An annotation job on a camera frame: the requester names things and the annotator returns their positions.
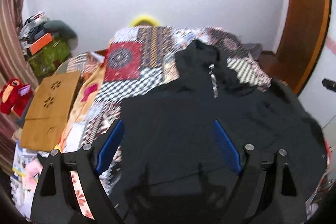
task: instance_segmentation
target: silver zipper pull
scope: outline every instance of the silver zipper pull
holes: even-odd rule
[[[218,97],[218,89],[217,89],[216,75],[215,75],[214,72],[212,71],[214,67],[215,67],[214,64],[211,64],[211,65],[209,66],[209,68],[210,68],[209,75],[210,75],[210,77],[211,77],[212,90],[213,90],[214,98],[217,98],[217,97]]]

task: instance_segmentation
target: black jacket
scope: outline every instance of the black jacket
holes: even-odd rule
[[[247,143],[265,159],[285,149],[308,199],[325,172],[326,150],[321,128],[290,89],[276,80],[264,92],[239,83],[228,54],[197,40],[175,56],[179,79],[122,100],[123,171],[110,200],[125,223],[216,222],[237,180],[215,142],[216,119],[236,135],[241,155]]]

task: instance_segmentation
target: purple plush ear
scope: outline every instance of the purple plush ear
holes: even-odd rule
[[[24,86],[23,88],[19,89],[19,95],[23,96],[26,95],[30,91],[31,85]]]

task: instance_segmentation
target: orange box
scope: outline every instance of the orange box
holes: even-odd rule
[[[36,40],[31,46],[30,46],[30,52],[31,54],[37,53],[40,49],[42,49],[45,45],[50,43],[53,40],[53,37],[51,36],[51,33],[48,32],[44,36],[42,36],[40,39]]]

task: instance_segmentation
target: plush toy eye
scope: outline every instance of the plush toy eye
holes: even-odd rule
[[[12,85],[13,85],[13,86],[16,86],[16,85],[19,85],[19,84],[20,84],[20,82],[17,81],[17,80],[14,80],[14,81],[12,82]]]

